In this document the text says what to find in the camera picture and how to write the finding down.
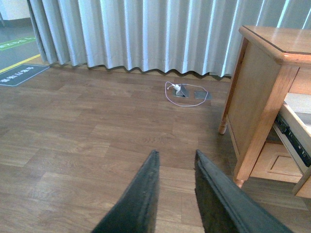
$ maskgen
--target yellow floor line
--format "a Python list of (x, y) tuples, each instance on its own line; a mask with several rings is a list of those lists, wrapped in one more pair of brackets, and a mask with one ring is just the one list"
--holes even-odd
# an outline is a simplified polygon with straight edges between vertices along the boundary
[(14, 67), (17, 67), (17, 66), (19, 66), (19, 65), (21, 65), (21, 64), (23, 64), (23, 63), (25, 63), (25, 62), (28, 62), (28, 61), (30, 61), (30, 60), (32, 60), (32, 59), (34, 59), (34, 58), (37, 58), (37, 57), (39, 57), (39, 56), (40, 56), (40, 54), (38, 54), (38, 55), (36, 55), (36, 56), (33, 56), (33, 57), (30, 57), (30, 58), (28, 58), (28, 59), (26, 59), (26, 60), (24, 60), (24, 61), (18, 62), (18, 63), (14, 64), (14, 65), (11, 65), (11, 66), (7, 67), (7, 68), (1, 69), (1, 70), (0, 70), (0, 73), (5, 72), (5, 71), (7, 71), (7, 70), (9, 70), (9, 69), (12, 69), (12, 68), (14, 68)]

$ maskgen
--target drawer slide rail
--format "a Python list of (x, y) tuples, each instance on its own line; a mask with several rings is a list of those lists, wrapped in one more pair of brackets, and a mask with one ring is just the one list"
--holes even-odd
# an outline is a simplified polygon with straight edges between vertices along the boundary
[(280, 115), (280, 113), (277, 115), (275, 119), (275, 124), (280, 129), (282, 134), (284, 134), (287, 137), (287, 139), (289, 140), (289, 142), (291, 143), (295, 151), (298, 153), (299, 157), (304, 162), (304, 164), (307, 167), (310, 167), (311, 166), (310, 155), (306, 152), (304, 147), (300, 144), (298, 139), (295, 137), (295, 135), (291, 131), (291, 127), (288, 125), (285, 119)]

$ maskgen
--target gray floor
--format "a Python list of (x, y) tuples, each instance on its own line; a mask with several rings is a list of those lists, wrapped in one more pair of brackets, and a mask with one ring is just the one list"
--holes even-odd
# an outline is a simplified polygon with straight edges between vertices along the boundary
[[(16, 28), (0, 27), (0, 43), (25, 36), (34, 36), (32, 26)], [(0, 70), (38, 54), (39, 50), (35, 41), (7, 50), (0, 50)]]

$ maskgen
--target charger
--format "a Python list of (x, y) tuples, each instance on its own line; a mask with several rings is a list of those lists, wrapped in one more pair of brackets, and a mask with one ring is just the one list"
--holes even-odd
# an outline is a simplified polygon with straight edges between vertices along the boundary
[(170, 100), (170, 98), (167, 96), (167, 90), (169, 90), (170, 89), (170, 87), (172, 86), (175, 90), (176, 90), (176, 93), (178, 93), (179, 91), (180, 91), (180, 89), (181, 89), (181, 85), (188, 85), (188, 86), (194, 86), (194, 87), (199, 87), (199, 88), (202, 88), (203, 90), (205, 90), (205, 88), (204, 87), (201, 87), (201, 86), (195, 86), (195, 85), (191, 85), (191, 84), (183, 84), (183, 83), (180, 83), (180, 84), (173, 84), (173, 83), (171, 83), (171, 82), (166, 82), (165, 83), (165, 96), (166, 96), (166, 98), (168, 99), (168, 101), (169, 102), (171, 102), (171, 103), (173, 103), (173, 104), (175, 104), (175, 105), (177, 105), (177, 106), (179, 106), (179, 107), (195, 107), (195, 106), (198, 106), (198, 105), (200, 105), (200, 104), (202, 104), (202, 103), (204, 103), (205, 101), (206, 101), (206, 99), (207, 99), (207, 95), (208, 95), (208, 91), (206, 91), (206, 95), (205, 95), (205, 98), (204, 98), (204, 100), (201, 102), (201, 103), (198, 103), (198, 104), (195, 104), (195, 105), (180, 105), (180, 104), (177, 104), (177, 103), (175, 103), (175, 102), (173, 102), (172, 100)]

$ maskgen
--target wall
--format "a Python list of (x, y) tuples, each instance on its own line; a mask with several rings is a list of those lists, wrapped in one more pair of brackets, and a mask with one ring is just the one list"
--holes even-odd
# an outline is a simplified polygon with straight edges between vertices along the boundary
[(4, 20), (30, 17), (27, 0), (0, 0), (0, 12)]

